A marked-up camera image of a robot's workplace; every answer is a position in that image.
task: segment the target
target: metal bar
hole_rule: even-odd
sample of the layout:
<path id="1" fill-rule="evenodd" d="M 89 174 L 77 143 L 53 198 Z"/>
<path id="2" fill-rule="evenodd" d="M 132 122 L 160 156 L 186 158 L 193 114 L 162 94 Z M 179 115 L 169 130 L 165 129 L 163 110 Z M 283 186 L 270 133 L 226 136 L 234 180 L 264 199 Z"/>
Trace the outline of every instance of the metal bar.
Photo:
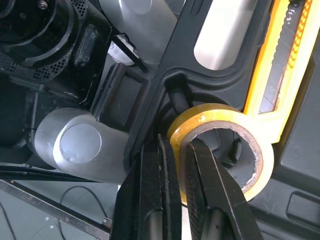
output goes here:
<path id="1" fill-rule="evenodd" d="M 23 166 L 0 166 L 0 179 L 96 183 L 69 174 Z"/>
<path id="2" fill-rule="evenodd" d="M 109 240 L 111 229 L 17 182 L 0 180 L 0 190 L 31 204 L 57 219 L 100 240 Z"/>
<path id="3" fill-rule="evenodd" d="M 143 62 L 136 57 L 128 48 L 127 46 L 117 37 L 114 35 L 112 37 L 112 41 L 144 72 L 146 73 L 148 70 Z"/>

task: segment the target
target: black plastic tray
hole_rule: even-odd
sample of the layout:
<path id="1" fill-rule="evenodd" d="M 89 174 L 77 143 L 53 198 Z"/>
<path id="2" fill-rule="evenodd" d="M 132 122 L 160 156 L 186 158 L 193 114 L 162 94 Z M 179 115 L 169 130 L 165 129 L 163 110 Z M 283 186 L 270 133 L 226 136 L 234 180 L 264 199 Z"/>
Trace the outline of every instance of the black plastic tray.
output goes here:
<path id="1" fill-rule="evenodd" d="M 154 123 L 169 126 L 179 113 L 199 102 L 243 108 L 257 51 L 268 28 L 272 1 L 257 1 L 235 63 L 223 70 L 210 70 L 198 63 L 194 46 L 212 1 L 185 2 L 155 77 L 144 86 L 146 95 L 128 130 L 130 137 L 123 159 L 127 171 Z M 179 110 L 165 116 L 173 107 Z"/>

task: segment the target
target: black device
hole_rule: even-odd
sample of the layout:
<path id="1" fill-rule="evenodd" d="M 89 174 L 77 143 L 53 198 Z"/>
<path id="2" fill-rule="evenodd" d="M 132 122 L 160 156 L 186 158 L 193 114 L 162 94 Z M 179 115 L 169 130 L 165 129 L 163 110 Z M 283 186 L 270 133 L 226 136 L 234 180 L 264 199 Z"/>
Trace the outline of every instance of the black device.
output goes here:
<path id="1" fill-rule="evenodd" d="M 111 42 L 108 20 L 84 0 L 7 2 L 0 15 L 0 73 L 90 105 Z"/>

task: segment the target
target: tape roll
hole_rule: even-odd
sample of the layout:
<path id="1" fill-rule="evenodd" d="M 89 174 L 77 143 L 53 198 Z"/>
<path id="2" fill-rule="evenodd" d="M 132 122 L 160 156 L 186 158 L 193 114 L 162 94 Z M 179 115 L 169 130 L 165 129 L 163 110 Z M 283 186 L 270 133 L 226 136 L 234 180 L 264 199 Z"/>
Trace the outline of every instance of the tape roll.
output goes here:
<path id="1" fill-rule="evenodd" d="M 187 203 L 182 174 L 187 144 L 199 134 L 212 129 L 231 129 L 248 142 L 255 156 L 255 168 L 242 192 L 247 201 L 251 200 L 266 186 L 271 177 L 274 167 L 273 148 L 259 134 L 254 119 L 227 105 L 205 103 L 178 116 L 167 133 L 174 151 L 182 202 Z"/>

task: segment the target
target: wire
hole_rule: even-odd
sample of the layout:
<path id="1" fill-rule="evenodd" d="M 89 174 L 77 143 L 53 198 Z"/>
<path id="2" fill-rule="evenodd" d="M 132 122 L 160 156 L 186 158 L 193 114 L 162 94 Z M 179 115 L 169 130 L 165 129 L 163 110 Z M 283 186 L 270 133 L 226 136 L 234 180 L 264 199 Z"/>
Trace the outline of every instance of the wire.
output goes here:
<path id="1" fill-rule="evenodd" d="M 9 227 L 9 229 L 10 229 L 10 232 L 11 232 L 11 235 L 12 235 L 12 237 L 13 237 L 13 240 L 17 240 L 16 235 L 15 235 L 15 232 L 14 232 L 14 230 L 12 229 L 10 220 L 9 220 L 9 218 L 8 218 L 7 212 L 6 212 L 5 208 L 4 208 L 4 206 L 1 204 L 1 202 L 0 202 L 0 207 L 2 208 L 2 211 L 3 211 L 3 215 L 4 215 L 4 218 L 5 218 L 6 224 L 8 225 L 8 227 Z"/>
<path id="2" fill-rule="evenodd" d="M 102 206 L 101 202 L 99 201 L 97 195 L 95 195 L 93 191 L 91 191 L 89 188 L 87 188 L 87 187 L 85 187 L 85 186 L 77 185 L 77 186 L 72 186 L 72 187 L 68 188 L 68 189 L 62 194 L 61 199 L 60 199 L 60 204 L 62 204 L 62 202 L 63 202 L 66 194 L 67 194 L 70 190 L 72 190 L 72 189 L 85 189 L 85 190 L 87 190 L 87 191 L 94 197 L 95 201 L 98 203 L 99 208 L 100 208 L 101 211 L 103 212 L 104 217 L 105 217 L 105 218 L 108 217 L 108 215 L 107 215 L 104 207 Z M 61 220 L 58 220 L 58 229 L 59 229 L 59 232 L 60 232 L 60 235 L 61 235 L 62 239 L 63 239 L 63 240 L 66 240 L 66 238 L 65 238 L 65 236 L 64 236 L 64 234 L 63 234 L 63 232 L 62 232 Z"/>

